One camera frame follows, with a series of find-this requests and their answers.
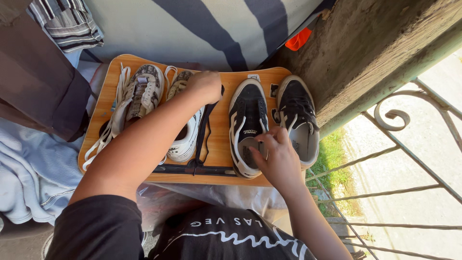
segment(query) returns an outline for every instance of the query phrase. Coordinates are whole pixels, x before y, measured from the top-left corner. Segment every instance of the plastic sheet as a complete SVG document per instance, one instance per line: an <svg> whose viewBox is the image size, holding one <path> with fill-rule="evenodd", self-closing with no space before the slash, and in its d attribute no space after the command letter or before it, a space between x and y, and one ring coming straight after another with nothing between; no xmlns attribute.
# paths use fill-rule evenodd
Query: plastic sheet
<svg viewBox="0 0 462 260"><path fill-rule="evenodd" d="M207 204L252 209L271 223L288 213L283 198L272 187L145 182L138 188L137 203L143 214L143 231L154 233L167 218Z"/></svg>

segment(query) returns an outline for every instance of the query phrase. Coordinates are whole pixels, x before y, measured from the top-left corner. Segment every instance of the small card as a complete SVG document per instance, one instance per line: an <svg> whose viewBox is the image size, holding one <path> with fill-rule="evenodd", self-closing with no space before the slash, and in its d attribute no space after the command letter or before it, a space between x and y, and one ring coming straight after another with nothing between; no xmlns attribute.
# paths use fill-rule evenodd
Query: small card
<svg viewBox="0 0 462 260"><path fill-rule="evenodd" d="M271 84L271 87L269 88L269 97L275 99L276 96L278 95L278 87L279 85L276 84Z"/></svg>
<svg viewBox="0 0 462 260"><path fill-rule="evenodd" d="M258 82L260 82L260 76L258 74L249 74L247 75L248 79L256 79Z"/></svg>
<svg viewBox="0 0 462 260"><path fill-rule="evenodd" d="M271 118L273 118L273 121L276 123L276 124L280 124L281 123L281 119L279 118L279 112L277 109L273 108L271 110Z"/></svg>

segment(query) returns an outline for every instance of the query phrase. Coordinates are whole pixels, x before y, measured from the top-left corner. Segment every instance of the brown cloth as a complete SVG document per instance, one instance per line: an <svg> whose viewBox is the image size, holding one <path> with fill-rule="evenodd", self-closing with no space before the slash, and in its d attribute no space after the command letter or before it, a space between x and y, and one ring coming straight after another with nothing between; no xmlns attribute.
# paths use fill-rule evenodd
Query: brown cloth
<svg viewBox="0 0 462 260"><path fill-rule="evenodd" d="M66 141L82 136L85 78L25 10L0 35L0 117Z"/></svg>
<svg viewBox="0 0 462 260"><path fill-rule="evenodd" d="M11 25L32 0L0 0L0 26Z"/></svg>

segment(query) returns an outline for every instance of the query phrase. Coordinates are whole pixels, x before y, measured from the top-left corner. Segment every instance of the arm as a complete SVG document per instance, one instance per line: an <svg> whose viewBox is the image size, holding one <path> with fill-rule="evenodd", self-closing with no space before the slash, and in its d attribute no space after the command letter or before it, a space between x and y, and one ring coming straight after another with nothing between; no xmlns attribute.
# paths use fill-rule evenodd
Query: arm
<svg viewBox="0 0 462 260"><path fill-rule="evenodd" d="M202 106L220 98L218 72L191 77L183 92L136 121L98 154L69 204L105 194L136 201L136 189L164 158L187 121Z"/></svg>
<svg viewBox="0 0 462 260"><path fill-rule="evenodd" d="M265 142L269 150L265 160L258 150L250 147L261 172L286 201L294 237L303 241L318 260L352 259L305 186L300 160L290 144L287 129L273 127L255 139Z"/></svg>

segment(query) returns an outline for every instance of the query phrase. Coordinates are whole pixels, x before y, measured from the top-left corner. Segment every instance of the striped shirt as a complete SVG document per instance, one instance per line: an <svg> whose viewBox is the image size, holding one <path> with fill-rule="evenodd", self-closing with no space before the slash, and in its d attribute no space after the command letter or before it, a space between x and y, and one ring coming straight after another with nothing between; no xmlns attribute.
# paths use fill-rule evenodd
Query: striped shirt
<svg viewBox="0 0 462 260"><path fill-rule="evenodd" d="M33 0L27 10L64 53L104 44L83 0Z"/></svg>

